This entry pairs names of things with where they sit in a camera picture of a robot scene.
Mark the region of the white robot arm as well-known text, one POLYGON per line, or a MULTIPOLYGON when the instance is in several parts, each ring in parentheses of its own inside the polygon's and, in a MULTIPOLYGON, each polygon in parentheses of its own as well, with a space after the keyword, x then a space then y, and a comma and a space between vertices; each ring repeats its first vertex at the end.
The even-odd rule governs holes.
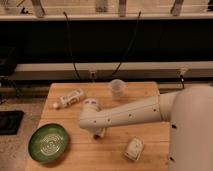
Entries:
POLYGON ((102 128, 167 122, 170 128, 168 171, 213 171, 213 87, 196 85, 97 111, 83 107, 79 126, 102 128))

